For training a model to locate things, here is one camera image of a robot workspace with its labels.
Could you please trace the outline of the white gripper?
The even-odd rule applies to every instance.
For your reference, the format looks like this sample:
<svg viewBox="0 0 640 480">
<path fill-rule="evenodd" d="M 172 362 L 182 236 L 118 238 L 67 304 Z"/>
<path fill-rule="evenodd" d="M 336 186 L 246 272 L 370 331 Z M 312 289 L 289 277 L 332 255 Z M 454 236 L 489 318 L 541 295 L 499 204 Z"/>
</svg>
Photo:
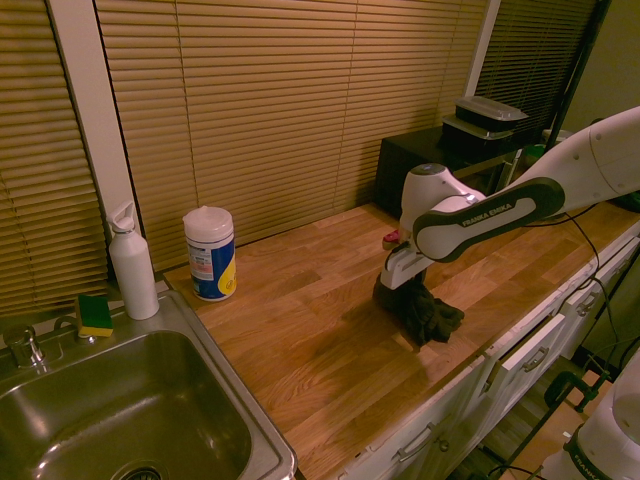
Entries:
<svg viewBox="0 0 640 480">
<path fill-rule="evenodd" d="M 381 283 L 395 290 L 429 267 L 429 258 L 418 252 L 411 243 L 395 247 L 385 260 Z"/>
</svg>

